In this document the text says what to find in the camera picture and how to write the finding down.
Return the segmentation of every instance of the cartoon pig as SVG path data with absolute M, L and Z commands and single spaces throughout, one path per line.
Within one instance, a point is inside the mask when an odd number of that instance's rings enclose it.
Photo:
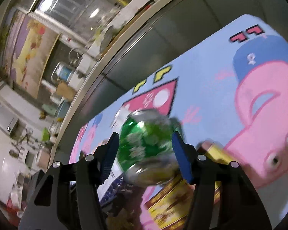
M 252 115 L 255 101 L 273 94 Z M 255 188 L 288 171 L 288 63 L 269 61 L 252 69 L 239 84 L 235 105 L 245 128 L 225 146 L 242 164 Z

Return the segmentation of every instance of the white appliance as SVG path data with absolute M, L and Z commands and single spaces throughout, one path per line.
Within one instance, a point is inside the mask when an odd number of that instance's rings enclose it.
M 8 135 L 16 129 L 18 118 L 4 105 L 0 104 L 0 128 Z

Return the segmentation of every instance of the green can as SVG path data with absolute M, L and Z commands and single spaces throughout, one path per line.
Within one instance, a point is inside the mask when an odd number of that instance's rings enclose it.
M 128 182 L 146 187 L 168 182 L 179 169 L 171 138 L 177 120 L 155 109 L 130 113 L 122 125 L 117 159 Z

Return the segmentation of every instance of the peppa pig mat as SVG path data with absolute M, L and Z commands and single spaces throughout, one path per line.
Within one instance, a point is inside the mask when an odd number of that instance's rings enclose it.
M 176 117 L 185 142 L 194 146 L 217 141 L 250 166 L 247 175 L 272 226 L 288 212 L 288 43 L 259 18 L 237 18 L 104 109 L 80 130 L 71 163 L 109 139 L 122 106 Z M 132 216 L 136 229 L 158 229 L 145 203 L 160 189 L 138 189 L 136 199 L 124 202 L 138 212 Z

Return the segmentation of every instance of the silver screw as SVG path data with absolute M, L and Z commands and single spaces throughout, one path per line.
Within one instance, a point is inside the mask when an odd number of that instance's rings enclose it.
M 55 162 L 55 163 L 52 164 L 52 167 L 57 168 L 57 167 L 59 167 L 60 165 L 61 165 L 60 162 Z
M 200 161 L 205 161 L 206 160 L 206 156 L 204 155 L 198 155 L 197 159 L 199 159 Z
M 94 156 L 93 155 L 87 155 L 86 157 L 85 157 L 85 160 L 86 161 L 91 161 L 91 160 L 93 160 L 94 159 Z
M 235 161 L 231 162 L 230 165 L 231 165 L 232 167 L 234 167 L 234 168 L 238 168 L 238 167 L 239 167 L 239 163 L 237 163 L 237 162 L 235 162 Z

